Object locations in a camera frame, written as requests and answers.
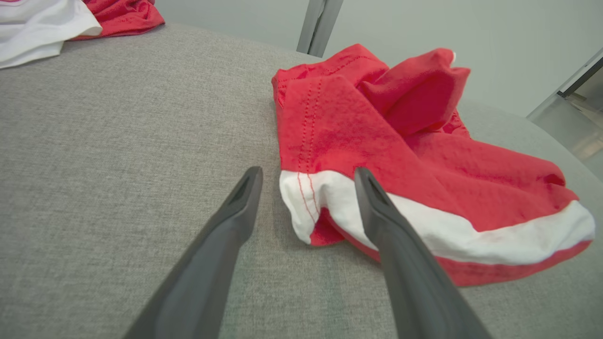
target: white wall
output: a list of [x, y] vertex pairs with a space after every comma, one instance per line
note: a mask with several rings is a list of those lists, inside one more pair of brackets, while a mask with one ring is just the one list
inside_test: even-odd
[[295, 51], [308, 0], [156, 0], [155, 7], [167, 24], [208, 28]]
[[527, 116], [603, 47], [603, 1], [344, 0], [324, 56], [354, 43], [390, 66], [450, 48], [464, 98]]

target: clothing pile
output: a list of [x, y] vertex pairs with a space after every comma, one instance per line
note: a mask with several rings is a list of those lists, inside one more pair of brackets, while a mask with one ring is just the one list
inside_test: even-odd
[[0, 68], [59, 55], [69, 39], [142, 34], [162, 23], [154, 0], [0, 0]]
[[460, 286], [519, 279], [586, 249], [595, 222], [553, 163], [473, 140], [469, 76], [436, 49], [389, 68], [361, 45], [273, 78], [280, 191], [297, 236], [379, 260], [353, 181], [368, 168]]

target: gray table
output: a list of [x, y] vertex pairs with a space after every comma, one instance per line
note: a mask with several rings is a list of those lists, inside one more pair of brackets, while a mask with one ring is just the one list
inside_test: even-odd
[[[243, 172], [264, 168], [224, 338], [394, 338], [379, 266], [310, 248], [282, 203], [270, 79], [319, 59], [168, 24], [0, 71], [0, 338], [119, 338]], [[463, 101], [475, 139], [555, 162], [603, 221], [603, 185], [523, 118]], [[464, 288], [496, 338], [603, 337], [603, 246]]]

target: fabric fold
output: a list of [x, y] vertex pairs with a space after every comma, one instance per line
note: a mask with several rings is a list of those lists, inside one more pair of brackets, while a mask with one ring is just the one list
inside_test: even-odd
[[103, 27], [103, 32], [99, 36], [84, 34], [73, 40], [143, 34], [165, 23], [154, 6], [155, 0], [84, 0], [84, 3]]

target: seam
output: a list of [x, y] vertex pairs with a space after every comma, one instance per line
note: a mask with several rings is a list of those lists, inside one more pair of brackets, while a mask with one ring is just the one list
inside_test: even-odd
[[316, 224], [316, 220], [314, 219], [314, 216], [312, 215], [312, 213], [310, 213], [310, 209], [308, 208], [308, 203], [306, 202], [306, 197], [304, 197], [303, 195], [303, 189], [302, 189], [302, 181], [300, 178], [300, 173], [302, 170], [302, 153], [304, 150], [304, 144], [306, 143], [306, 126], [308, 124], [308, 109], [310, 108], [310, 98], [312, 97], [312, 84], [310, 84], [308, 86], [308, 99], [306, 102], [306, 109], [304, 111], [304, 121], [303, 121], [303, 125], [302, 125], [302, 130], [303, 130], [303, 134], [301, 135], [302, 138], [302, 142], [300, 145], [300, 154], [298, 156], [297, 159], [297, 182], [299, 183], [300, 186], [300, 194], [301, 194], [301, 199], [303, 200], [303, 204], [304, 206], [306, 206], [306, 211], [308, 212], [308, 214], [310, 215], [310, 218], [312, 218], [312, 221], [314, 222], [314, 224]]
[[314, 101], [314, 108], [312, 109], [312, 127], [310, 128], [310, 146], [308, 147], [308, 156], [306, 157], [306, 175], [308, 175], [308, 179], [310, 180], [310, 188], [312, 189], [312, 201], [314, 202], [314, 208], [316, 208], [316, 213], [320, 217], [320, 210], [318, 208], [318, 203], [316, 202], [316, 193], [314, 192], [314, 185], [312, 184], [312, 177], [310, 177], [310, 154], [314, 147], [314, 126], [316, 125], [316, 111], [318, 109], [318, 98], [320, 97], [320, 87], [323, 84], [323, 79], [320, 78], [318, 81], [318, 88], [316, 90], [316, 101]]
[[285, 103], [283, 103], [283, 101], [281, 100], [281, 96], [278, 93], [277, 93], [277, 95], [279, 96], [279, 99], [278, 99], [279, 105], [282, 108], [285, 105]]
[[[329, 75], [333, 75], [334, 73], [339, 72], [340, 70], [342, 70], [344, 67], [348, 66], [349, 64], [351, 64], [351, 63], [353, 63], [353, 62], [357, 61], [358, 59], [367, 59], [367, 60], [375, 61], [375, 60], [373, 60], [373, 59], [371, 59], [371, 58], [369, 58], [369, 57], [365, 57], [365, 56], [363, 56], [363, 55], [359, 55], [359, 56], [357, 56], [357, 57], [355, 57], [355, 58], [353, 58], [353, 59], [349, 60], [347, 63], [345, 63], [345, 64], [343, 64], [343, 65], [341, 65], [341, 66], [339, 66], [339, 67], [335, 68], [334, 70], [332, 70], [332, 71], [327, 71], [325, 74], [318, 74], [318, 76], [319, 76], [319, 77], [327, 77], [327, 76], [329, 76]], [[291, 81], [291, 80], [299, 80], [299, 78], [298, 78], [298, 77], [295, 77], [295, 78], [289, 78], [289, 79], [287, 79], [287, 80], [279, 80], [280, 85], [278, 86], [278, 88], [284, 88], [284, 87], [287, 87], [288, 82], [289, 82], [289, 81]]]

